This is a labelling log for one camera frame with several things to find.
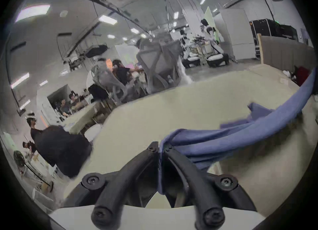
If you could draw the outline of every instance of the gray mesh chair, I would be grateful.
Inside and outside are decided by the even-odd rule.
[[[177,61],[182,50],[179,41],[170,43],[147,42],[137,54],[152,93],[175,87],[180,82]]]
[[[135,84],[122,84],[108,68],[99,68],[97,76],[95,75],[94,81],[97,85],[112,92],[115,102],[120,105],[139,98],[140,90]]]

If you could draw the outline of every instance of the hair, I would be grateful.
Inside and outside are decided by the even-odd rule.
[[[27,118],[26,122],[29,124],[29,126],[31,126],[31,121],[35,121],[34,118]]]
[[[122,64],[122,63],[121,63],[121,61],[119,59],[114,59],[113,66],[117,65],[117,67],[119,67],[120,64]]]
[[[202,25],[205,25],[205,26],[208,26],[208,25],[209,25],[209,23],[206,21],[206,19],[201,20],[201,24],[202,24]]]
[[[140,43],[141,43],[141,38],[136,42],[136,45],[135,45],[138,49],[140,49]]]

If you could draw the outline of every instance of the desk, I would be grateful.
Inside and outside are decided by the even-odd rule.
[[[116,108],[94,140],[91,157],[77,178],[69,183],[64,197],[85,174],[118,171],[152,141],[160,141],[176,129],[218,129],[221,123],[247,117],[250,114],[247,105],[252,101],[276,109],[298,89],[290,80],[288,85],[280,83],[280,74],[270,66],[257,65]],[[221,165],[223,173],[238,178],[265,216],[289,196],[308,166],[318,140],[312,103],[310,98],[303,109],[303,125],[292,129],[288,139],[276,143],[276,150],[271,154],[256,156],[248,151],[250,157],[244,158],[248,163],[242,167],[239,160],[234,162],[239,165],[237,168]]]
[[[78,134],[92,119],[92,117],[96,115],[99,106],[99,102],[93,102],[92,104],[69,116],[65,121],[62,122],[64,130],[72,134]]]

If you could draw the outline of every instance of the ceiling light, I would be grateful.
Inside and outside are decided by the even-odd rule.
[[[64,71],[61,72],[61,75],[65,75],[67,73],[68,73],[68,70],[64,70]]]
[[[98,18],[99,21],[101,22],[105,22],[105,23],[108,23],[108,24],[111,24],[111,25],[115,25],[117,23],[117,20],[111,18],[111,17],[108,17],[106,15],[102,15],[101,17]]]
[[[11,89],[15,88],[16,86],[18,86],[22,81],[26,80],[27,78],[30,77],[30,74],[27,73],[25,75],[23,75],[20,79],[18,79],[16,82],[14,82],[13,84],[11,84]]]
[[[40,87],[42,87],[44,84],[48,83],[47,80],[43,81],[41,84],[40,84]]]
[[[139,34],[139,30],[137,30],[137,29],[135,29],[135,28],[130,29],[130,31],[133,32],[133,33]]]
[[[30,99],[27,100],[27,101],[20,107],[20,110],[24,109],[30,102],[31,102]]]
[[[49,9],[50,9],[50,5],[35,5],[35,6],[27,7],[19,13],[15,22],[29,18],[29,17],[33,17],[33,16],[45,15]]]
[[[68,11],[61,11],[61,13],[60,13],[60,17],[61,18],[65,18],[66,17],[66,15],[68,14]]]

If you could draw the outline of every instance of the floor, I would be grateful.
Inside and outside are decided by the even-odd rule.
[[[209,67],[207,64],[201,65],[201,66],[195,66],[195,67],[186,69],[185,73],[191,76],[193,81],[202,81],[207,78],[217,76],[227,72],[243,71],[253,65],[258,65],[258,64],[260,64],[260,60],[249,58],[249,59],[238,60],[238,64],[230,61],[229,65],[224,65],[224,66],[220,66],[216,68]]]

